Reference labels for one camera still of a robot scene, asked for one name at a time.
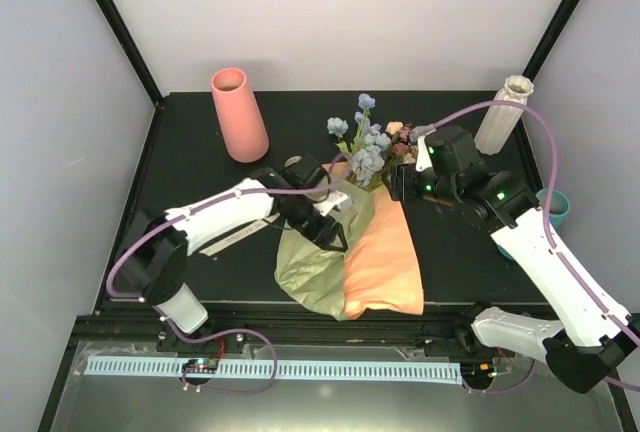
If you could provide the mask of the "cream printed ribbon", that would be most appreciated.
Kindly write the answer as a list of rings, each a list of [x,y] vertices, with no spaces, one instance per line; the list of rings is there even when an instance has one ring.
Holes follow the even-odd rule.
[[[196,219],[203,223],[203,228],[199,229],[198,242],[192,241],[193,251],[214,256],[273,221],[283,219],[282,202],[289,195],[268,193],[267,189],[298,188],[288,174],[289,169],[301,160],[301,156],[290,157],[279,171],[270,167],[256,170],[231,189],[204,200],[202,204],[214,199],[218,202],[197,214]]]

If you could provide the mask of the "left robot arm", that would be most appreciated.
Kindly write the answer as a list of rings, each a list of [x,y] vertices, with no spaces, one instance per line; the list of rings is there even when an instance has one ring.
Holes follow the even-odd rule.
[[[158,214],[143,212],[132,221],[122,254],[107,275],[107,293],[113,300],[153,307],[191,350],[205,350],[215,328],[186,283],[187,259],[210,242],[272,216],[321,250],[346,251],[344,228],[331,215],[353,204],[338,188],[343,180],[304,156],[279,170],[256,170],[199,202]]]

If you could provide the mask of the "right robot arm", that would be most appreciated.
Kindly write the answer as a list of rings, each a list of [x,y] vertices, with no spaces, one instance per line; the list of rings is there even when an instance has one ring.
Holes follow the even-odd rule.
[[[392,167],[395,201],[428,200],[458,209],[527,274],[556,314],[542,320],[479,306],[454,331],[457,348],[507,349],[546,364],[569,389],[587,393],[639,347],[639,322],[593,279],[545,220],[528,185],[491,172],[470,132],[459,126],[417,140],[414,164]]]

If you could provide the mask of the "pink artificial flower bunch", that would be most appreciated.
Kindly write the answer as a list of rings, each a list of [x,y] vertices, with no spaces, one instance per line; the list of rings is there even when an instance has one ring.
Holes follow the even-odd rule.
[[[411,125],[400,121],[391,121],[386,125],[385,133],[391,142],[385,152],[387,165],[412,164],[417,159],[417,147],[410,143]]]

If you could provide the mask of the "blue artificial flower bunch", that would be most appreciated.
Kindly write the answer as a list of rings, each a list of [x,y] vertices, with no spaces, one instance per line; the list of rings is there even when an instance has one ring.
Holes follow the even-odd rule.
[[[371,121],[371,112],[376,100],[367,93],[361,93],[357,99],[355,112],[355,132],[347,141],[349,123],[339,117],[327,120],[329,135],[338,139],[336,146],[341,152],[351,154],[351,172],[349,180],[363,190],[372,191],[381,183],[381,174],[385,168],[392,144],[392,136],[383,130],[381,124]]]

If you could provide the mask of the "green and orange wrapping paper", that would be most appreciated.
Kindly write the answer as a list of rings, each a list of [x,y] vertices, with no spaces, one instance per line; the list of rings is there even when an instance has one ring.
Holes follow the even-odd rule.
[[[321,250],[293,230],[282,233],[274,278],[309,311],[351,320],[367,310],[421,315],[422,277],[403,207],[380,186],[338,186],[353,205],[330,216],[344,227],[348,251]]]

